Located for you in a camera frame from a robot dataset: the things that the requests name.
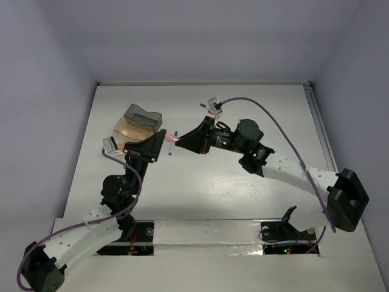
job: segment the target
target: wall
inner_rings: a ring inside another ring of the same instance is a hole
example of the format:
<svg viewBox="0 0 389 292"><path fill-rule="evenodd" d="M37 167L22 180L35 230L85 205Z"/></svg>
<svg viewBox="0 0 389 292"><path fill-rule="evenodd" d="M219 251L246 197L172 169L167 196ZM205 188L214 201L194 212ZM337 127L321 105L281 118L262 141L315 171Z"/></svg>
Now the wall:
<svg viewBox="0 0 389 292"><path fill-rule="evenodd" d="M370 196L363 217L389 284L389 2L363 0L314 82L339 168L355 170Z"/></svg>
<svg viewBox="0 0 389 292"><path fill-rule="evenodd" d="M95 81L50 1L0 1L0 286L62 216Z"/></svg>
<svg viewBox="0 0 389 292"><path fill-rule="evenodd" d="M307 81L359 0L53 0L98 81Z"/></svg>

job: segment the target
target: robotic arm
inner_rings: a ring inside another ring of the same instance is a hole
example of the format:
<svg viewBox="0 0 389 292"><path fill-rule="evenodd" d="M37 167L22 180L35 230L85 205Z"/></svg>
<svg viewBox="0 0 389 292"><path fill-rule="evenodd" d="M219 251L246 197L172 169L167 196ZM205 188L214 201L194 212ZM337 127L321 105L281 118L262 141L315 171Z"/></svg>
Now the robotic arm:
<svg viewBox="0 0 389 292"><path fill-rule="evenodd" d="M290 240L299 231L331 223L344 231L355 230L369 197L353 171L344 169L342 173L335 173L303 167L263 145L260 140L264 133L254 121L240 120L232 131L218 121L222 113L221 103L210 100L210 106L216 113L215 117L205 117L197 128L180 137L177 147L199 154L207 154L211 147L241 153L239 163L247 172L277 179L313 195L319 194L325 204L326 214L321 207L296 210L292 206L281 220L261 222L264 241ZM111 158L124 165L126 173L111 175L104 180L100 205L81 223L54 232L26 248L18 270L18 285L22 290L55 292L82 260L110 242L134 238L137 222L130 213L139 196L148 164L157 161L166 133L166 130L161 130L142 142L126 143L126 163ZM115 147L114 140L110 147ZM21 284L20 274L32 288Z"/></svg>

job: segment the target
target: pink object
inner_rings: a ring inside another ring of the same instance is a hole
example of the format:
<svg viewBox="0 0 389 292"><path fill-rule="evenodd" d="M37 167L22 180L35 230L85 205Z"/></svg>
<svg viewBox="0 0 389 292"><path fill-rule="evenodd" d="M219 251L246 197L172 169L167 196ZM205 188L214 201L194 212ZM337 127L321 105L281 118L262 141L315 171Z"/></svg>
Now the pink object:
<svg viewBox="0 0 389 292"><path fill-rule="evenodd" d="M179 140L173 133L167 132L165 135L165 141L169 143L176 143Z"/></svg>

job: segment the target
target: screw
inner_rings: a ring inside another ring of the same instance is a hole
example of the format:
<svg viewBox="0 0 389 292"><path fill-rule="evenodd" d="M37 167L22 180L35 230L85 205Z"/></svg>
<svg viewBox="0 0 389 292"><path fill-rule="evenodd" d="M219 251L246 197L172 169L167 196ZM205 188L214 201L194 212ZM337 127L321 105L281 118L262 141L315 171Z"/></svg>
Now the screw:
<svg viewBox="0 0 389 292"><path fill-rule="evenodd" d="M154 229L153 228L147 228L146 229L146 235L147 236L153 236L154 234Z"/></svg>

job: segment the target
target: blue marker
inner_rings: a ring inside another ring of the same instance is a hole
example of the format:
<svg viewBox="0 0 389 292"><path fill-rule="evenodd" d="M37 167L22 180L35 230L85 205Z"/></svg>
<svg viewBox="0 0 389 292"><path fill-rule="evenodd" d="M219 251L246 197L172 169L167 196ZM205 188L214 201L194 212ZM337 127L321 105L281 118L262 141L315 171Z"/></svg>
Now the blue marker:
<svg viewBox="0 0 389 292"><path fill-rule="evenodd" d="M175 131L175 132L174 132L174 135L177 137L177 136L178 136L178 132ZM174 143L172 143L172 144L170 145L169 156L173 154L173 145L174 145Z"/></svg>

